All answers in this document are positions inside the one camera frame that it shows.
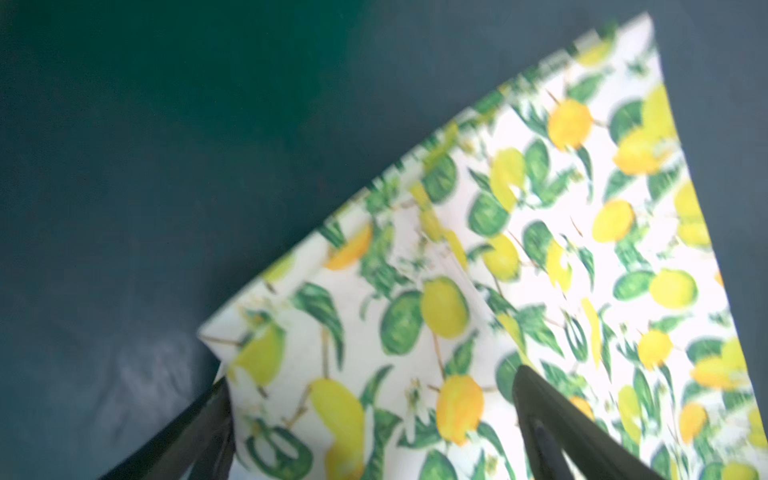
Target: yellow lemon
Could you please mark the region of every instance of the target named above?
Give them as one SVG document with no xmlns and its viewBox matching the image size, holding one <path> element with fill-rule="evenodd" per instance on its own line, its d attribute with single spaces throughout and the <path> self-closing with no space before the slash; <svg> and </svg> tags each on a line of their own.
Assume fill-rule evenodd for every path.
<svg viewBox="0 0 768 480">
<path fill-rule="evenodd" d="M 458 237 L 456 236 L 456 233 L 453 230 L 447 230 L 445 232 L 445 241 L 448 242 L 449 247 L 451 247 L 451 251 L 453 252 L 453 255 L 458 260 L 459 264 L 461 264 L 462 268 L 464 270 L 467 270 L 467 267 L 469 266 L 469 263 L 467 262 L 467 253 L 464 251 L 464 247 L 462 247 L 462 243 L 458 241 Z"/>
<path fill-rule="evenodd" d="M 750 410 L 747 418 L 750 420 L 750 427 L 752 430 L 747 436 L 749 442 L 756 447 L 768 449 L 768 439 L 763 430 L 763 419 L 760 417 L 760 410 L 758 410 L 757 407 L 753 408 Z"/>
<path fill-rule="evenodd" d="M 637 356 L 646 369 L 662 366 L 672 351 L 670 336 L 659 330 L 648 330 L 637 344 Z"/>
<path fill-rule="evenodd" d="M 690 444 L 707 424 L 707 411 L 698 403 L 689 403 L 680 412 L 680 435 Z"/>
<path fill-rule="evenodd" d="M 344 385 L 331 379 L 315 380 L 310 384 L 310 401 L 336 438 L 338 452 L 362 452 L 366 414 L 360 401 Z"/>
<path fill-rule="evenodd" d="M 637 400 L 637 393 L 631 386 L 627 385 L 619 390 L 618 408 L 624 431 L 639 445 L 642 433 L 638 425 L 640 422 L 640 402 Z"/>
<path fill-rule="evenodd" d="M 656 138 L 677 139 L 667 88 L 658 85 L 645 99 L 641 111 L 643 127 Z"/>
<path fill-rule="evenodd" d="M 662 269 L 648 287 L 650 296 L 664 308 L 680 309 L 696 301 L 696 280 L 682 270 Z"/>
<path fill-rule="evenodd" d="M 674 196 L 674 209 L 677 216 L 686 220 L 701 220 L 704 215 L 701 213 L 699 199 L 696 196 L 694 183 L 690 180 Z"/>
<path fill-rule="evenodd" d="M 261 278 L 269 283 L 275 283 L 290 272 L 293 268 L 293 252 L 283 255 L 275 263 L 270 265 L 264 273 L 261 274 Z"/>
<path fill-rule="evenodd" d="M 746 359 L 739 343 L 739 337 L 735 336 L 723 344 L 720 351 L 725 365 L 736 372 L 746 372 Z"/>
<path fill-rule="evenodd" d="M 708 356 L 699 360 L 690 377 L 701 386 L 730 391 L 744 384 L 744 379 L 738 379 L 734 373 L 719 356 Z"/>
<path fill-rule="evenodd" d="M 599 243 L 618 242 L 634 225 L 634 210 L 626 200 L 610 200 L 592 224 L 592 238 Z"/>
<path fill-rule="evenodd" d="M 467 301 L 447 276 L 424 282 L 421 311 L 427 326 L 445 339 L 461 335 L 469 324 Z"/>
<path fill-rule="evenodd" d="M 518 202 L 510 185 L 522 188 L 525 181 L 525 159 L 515 148 L 500 150 L 493 158 L 488 183 L 496 200 L 511 212 Z"/>
<path fill-rule="evenodd" d="M 467 442 L 467 432 L 478 428 L 485 400 L 471 376 L 450 376 L 437 397 L 435 419 L 440 436 L 456 445 Z"/>
<path fill-rule="evenodd" d="M 584 314 L 587 316 L 589 326 L 592 329 L 590 335 L 592 358 L 594 359 L 594 367 L 598 368 L 600 366 L 600 361 L 603 358 L 603 339 L 600 335 L 600 317 L 589 299 L 581 299 L 581 308 L 584 309 Z"/>
<path fill-rule="evenodd" d="M 555 241 L 549 243 L 547 248 L 547 275 L 552 286 L 560 285 L 563 292 L 568 293 L 571 289 L 574 271 L 571 265 L 568 265 L 568 268 L 562 266 L 564 253 L 565 249 L 559 243 Z"/>
<path fill-rule="evenodd" d="M 594 422 L 594 413 L 592 413 L 592 407 L 589 406 L 589 403 L 587 403 L 586 400 L 582 399 L 581 397 L 573 396 L 571 397 L 571 403 L 573 403 L 581 413 L 585 414 L 588 419 Z"/>
<path fill-rule="evenodd" d="M 366 254 L 373 239 L 373 226 L 369 223 L 352 239 L 331 255 L 326 262 L 328 270 L 344 270 Z"/>
<path fill-rule="evenodd" d="M 720 473 L 723 480 L 757 480 L 757 470 L 752 465 L 731 462 L 723 467 Z"/>
<path fill-rule="evenodd" d="M 326 453 L 327 480 L 359 480 L 365 467 L 362 445 L 359 451 L 349 452 L 336 442 Z"/>
<path fill-rule="evenodd" d="M 655 174 L 668 159 L 670 147 L 657 149 L 656 137 L 643 128 L 635 128 L 619 142 L 614 163 L 626 175 Z"/>
<path fill-rule="evenodd" d="M 592 114 L 585 105 L 568 98 L 563 100 L 549 116 L 549 139 L 560 151 L 567 147 L 581 147 L 592 129 Z"/>
<path fill-rule="evenodd" d="M 601 40 L 595 46 L 585 50 L 576 56 L 575 61 L 582 67 L 597 67 L 603 63 L 608 55 L 614 49 L 614 43 L 608 40 Z"/>
<path fill-rule="evenodd" d="M 253 338 L 237 354 L 232 367 L 245 369 L 258 386 L 269 385 L 280 371 L 285 353 L 286 334 L 276 323 L 261 327 L 260 336 Z"/>
<path fill-rule="evenodd" d="M 442 224 L 440 223 L 440 220 L 438 220 L 437 215 L 435 215 L 435 211 L 433 209 L 430 208 L 429 210 L 420 211 L 419 222 L 421 223 L 422 230 L 424 231 L 424 234 L 426 234 L 427 238 L 433 242 L 442 240 Z"/>
<path fill-rule="evenodd" d="M 677 226 L 677 236 L 689 247 L 711 247 L 710 231 L 704 220 L 682 220 Z"/>
<path fill-rule="evenodd" d="M 508 282 L 520 272 L 520 256 L 512 240 L 504 234 L 488 240 L 493 250 L 482 254 L 482 261 L 496 279 Z"/>
<path fill-rule="evenodd" d="M 411 192 L 413 200 L 415 200 L 416 204 L 419 205 L 419 208 L 422 210 L 427 210 L 432 206 L 427 190 L 424 190 L 424 185 L 422 185 L 421 182 L 413 184 L 413 186 L 409 188 L 409 192 Z"/>
</svg>

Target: green leaf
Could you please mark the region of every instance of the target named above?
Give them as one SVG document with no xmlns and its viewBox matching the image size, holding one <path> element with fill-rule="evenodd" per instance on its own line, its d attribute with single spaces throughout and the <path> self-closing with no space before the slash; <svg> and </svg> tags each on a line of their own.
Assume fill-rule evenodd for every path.
<svg viewBox="0 0 768 480">
<path fill-rule="evenodd" d="M 586 148 L 581 147 L 576 150 L 576 156 L 581 160 L 584 165 L 584 171 L 587 172 L 587 180 L 589 181 L 589 193 L 587 194 L 587 201 L 592 201 L 593 185 L 592 185 L 592 159 L 589 158 L 589 152 Z"/>
<path fill-rule="evenodd" d="M 466 375 L 472 364 L 472 350 L 475 348 L 475 338 L 478 331 L 475 330 L 469 334 L 467 340 L 461 343 L 453 351 L 453 356 L 445 364 L 445 375 Z"/>
<path fill-rule="evenodd" d="M 543 270 L 547 264 L 547 249 L 551 241 L 552 233 L 541 220 L 530 223 L 523 232 L 525 254 Z"/>
<path fill-rule="evenodd" d="M 515 400 L 512 398 L 512 383 L 515 381 L 515 375 L 518 374 L 518 369 L 522 365 L 520 360 L 520 352 L 515 352 L 507 355 L 496 366 L 496 386 L 499 393 L 502 394 L 504 400 L 515 404 Z"/>
<path fill-rule="evenodd" d="M 419 480 L 457 480 L 451 462 L 437 450 L 430 450 L 419 473 Z"/>
<path fill-rule="evenodd" d="M 384 478 L 384 451 L 400 417 L 383 409 L 373 412 L 373 451 L 360 480 L 382 480 Z"/>
<path fill-rule="evenodd" d="M 650 467 L 654 472 L 672 480 L 672 464 L 670 463 L 670 453 L 666 445 L 662 445 L 650 459 Z"/>
<path fill-rule="evenodd" d="M 481 237 L 493 237 L 509 220 L 509 212 L 488 192 L 481 191 L 469 209 L 469 229 Z"/>
<path fill-rule="evenodd" d="M 685 353 L 688 355 L 690 362 L 696 365 L 699 360 L 705 359 L 708 356 L 720 356 L 722 349 L 723 340 L 703 338 L 688 345 Z"/>
<path fill-rule="evenodd" d="M 685 406 L 699 395 L 703 395 L 704 393 L 709 392 L 712 392 L 712 390 L 708 389 L 707 387 L 703 387 L 696 382 L 688 382 L 685 385 L 685 389 L 683 389 L 683 399 L 681 402 L 683 403 L 683 406 Z"/>
<path fill-rule="evenodd" d="M 401 293 L 387 307 L 379 328 L 385 354 L 406 355 L 413 349 L 424 324 L 421 298 L 421 292 L 410 290 Z"/>
<path fill-rule="evenodd" d="M 406 447 L 408 449 L 423 449 L 434 445 L 442 441 L 440 432 L 437 429 L 437 420 L 435 419 L 435 410 L 429 410 L 429 423 L 425 424 L 417 416 L 416 419 L 416 431 L 413 438 L 413 443 L 408 442 L 406 433 L 400 434 L 400 440 L 397 441 L 397 445 L 400 447 Z"/>
<path fill-rule="evenodd" d="M 478 187 L 480 187 L 481 190 L 486 192 L 491 191 L 491 184 L 490 180 L 488 179 L 488 175 L 474 171 L 471 168 L 468 168 L 467 170 L 469 170 L 469 176 L 472 177 L 472 179 L 475 181 Z"/>
<path fill-rule="evenodd" d="M 336 347 L 336 365 L 341 370 L 344 363 L 344 327 L 328 290 L 314 283 L 304 283 L 291 297 L 291 303 L 320 322 L 331 334 Z"/>
<path fill-rule="evenodd" d="M 701 471 L 699 480 L 722 480 L 723 468 L 725 465 L 720 462 L 710 463 Z"/>
<path fill-rule="evenodd" d="M 688 316 L 665 316 L 663 319 L 650 323 L 650 328 L 660 332 L 669 333 L 676 329 Z"/>
<path fill-rule="evenodd" d="M 474 262 L 483 253 L 492 252 L 493 250 L 494 248 L 488 245 L 487 243 L 481 243 L 480 245 L 473 247 L 469 252 L 467 252 L 467 261 Z"/>
<path fill-rule="evenodd" d="M 640 369 L 634 370 L 634 381 L 632 382 L 634 391 L 637 393 L 637 400 L 640 401 L 640 406 L 645 410 L 646 419 L 653 420 L 654 430 L 660 426 L 660 420 L 658 418 L 658 408 L 654 403 L 654 397 L 650 393 L 650 386 L 645 379 L 645 375 Z"/>
<path fill-rule="evenodd" d="M 580 104 L 585 104 L 598 92 L 600 84 L 603 83 L 605 75 L 602 73 L 587 75 L 576 84 L 570 86 L 565 94 L 568 98 L 573 98 Z"/>
<path fill-rule="evenodd" d="M 512 470 L 512 465 L 509 463 L 509 459 L 507 458 L 507 454 L 504 451 L 504 447 L 502 446 L 502 441 L 498 439 L 498 435 L 496 435 L 496 431 L 491 427 L 488 423 L 480 422 L 478 425 L 478 435 L 480 435 L 480 438 L 488 440 L 491 445 L 493 445 L 493 448 L 496 449 L 496 452 L 504 459 L 504 466 L 507 468 L 507 473 L 509 474 L 509 480 L 515 480 L 515 472 Z"/>
<path fill-rule="evenodd" d="M 547 183 L 549 152 L 541 138 L 537 138 L 525 150 L 525 175 L 531 180 L 531 189 L 535 194 Z"/>
<path fill-rule="evenodd" d="M 751 392 L 723 392 L 723 404 L 725 410 L 737 409 L 747 402 L 751 402 L 755 395 Z"/>
<path fill-rule="evenodd" d="M 631 101 L 614 112 L 608 132 L 616 145 L 633 129 L 643 126 L 642 109 L 642 101 Z"/>
<path fill-rule="evenodd" d="M 384 381 L 384 378 L 389 374 L 394 365 L 384 365 L 380 368 L 366 383 L 366 387 L 362 391 L 360 396 L 360 405 L 365 410 L 368 405 L 376 404 L 376 395 L 379 393 L 379 387 Z"/>
<path fill-rule="evenodd" d="M 257 419 L 256 422 L 263 436 L 260 438 L 263 438 L 275 452 L 274 461 L 267 463 L 267 461 L 261 458 L 256 449 L 256 439 L 249 437 L 246 440 L 248 453 L 259 470 L 270 477 L 284 480 L 300 480 L 306 477 L 312 469 L 312 450 L 304 445 L 290 430 L 286 430 L 283 427 L 269 427 L 261 419 Z M 295 452 L 291 452 L 290 455 L 283 452 L 280 449 L 280 445 L 275 443 L 273 437 L 280 437 L 281 443 L 291 446 Z"/>
<path fill-rule="evenodd" d="M 608 184 L 606 185 L 605 193 L 603 194 L 603 203 L 620 194 L 635 178 L 637 177 L 630 177 L 629 175 L 625 175 L 621 170 L 615 170 L 608 178 Z"/>
<path fill-rule="evenodd" d="M 475 470 L 472 472 L 470 480 L 485 480 L 485 452 L 480 452 L 480 458 L 475 464 Z"/>
<path fill-rule="evenodd" d="M 576 360 L 586 362 L 589 357 L 587 337 L 576 319 L 568 318 L 565 323 L 565 337 L 568 339 L 568 345 L 571 347 Z"/>
<path fill-rule="evenodd" d="M 578 249 L 578 258 L 589 274 L 589 290 L 594 290 L 594 257 L 592 252 L 586 248 L 580 248 Z"/>
<path fill-rule="evenodd" d="M 558 198 L 568 189 L 568 181 L 571 179 L 571 174 L 574 173 L 574 170 L 574 168 L 563 170 L 554 178 L 551 184 L 538 192 L 538 198 L 541 200 L 543 207 L 550 207 L 554 205 L 554 202 L 558 201 Z"/>
<path fill-rule="evenodd" d="M 456 163 L 448 155 L 443 155 L 422 178 L 424 190 L 434 204 L 441 204 L 456 189 Z"/>
<path fill-rule="evenodd" d="M 334 248 L 341 248 L 346 243 L 346 238 L 344 238 L 344 233 L 341 231 L 341 226 L 339 225 L 338 220 L 324 223 L 317 229 L 317 231 L 320 235 L 323 235 L 323 237 L 328 240 L 328 243 L 333 245 Z"/>
<path fill-rule="evenodd" d="M 614 284 L 614 298 L 624 302 L 638 298 L 648 291 L 648 286 L 655 276 L 655 273 L 646 270 L 623 275 Z"/>
<path fill-rule="evenodd" d="M 682 164 L 677 164 L 670 170 L 662 171 L 648 177 L 648 193 L 650 193 L 650 199 L 652 201 L 658 201 L 669 191 L 670 187 L 680 176 L 680 170 L 682 170 Z"/>
</svg>

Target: dark green surface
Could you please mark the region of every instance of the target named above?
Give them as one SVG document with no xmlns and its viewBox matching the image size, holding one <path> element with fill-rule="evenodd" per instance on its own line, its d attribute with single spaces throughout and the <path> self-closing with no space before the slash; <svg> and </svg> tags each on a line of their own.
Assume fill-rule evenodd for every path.
<svg viewBox="0 0 768 480">
<path fill-rule="evenodd" d="M 194 331 L 467 104 L 650 9 L 758 399 L 764 2 L 0 2 L 0 465 L 93 478 L 213 378 Z"/>
</svg>

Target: lemon pattern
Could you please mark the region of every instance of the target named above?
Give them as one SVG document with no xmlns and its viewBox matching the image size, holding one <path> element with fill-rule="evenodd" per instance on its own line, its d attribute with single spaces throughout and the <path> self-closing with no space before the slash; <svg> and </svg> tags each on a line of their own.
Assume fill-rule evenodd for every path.
<svg viewBox="0 0 768 480">
<path fill-rule="evenodd" d="M 530 478 L 526 365 L 664 478 L 766 476 L 655 45 L 647 16 L 607 25 L 500 85 L 200 329 L 243 466 Z"/>
</svg>

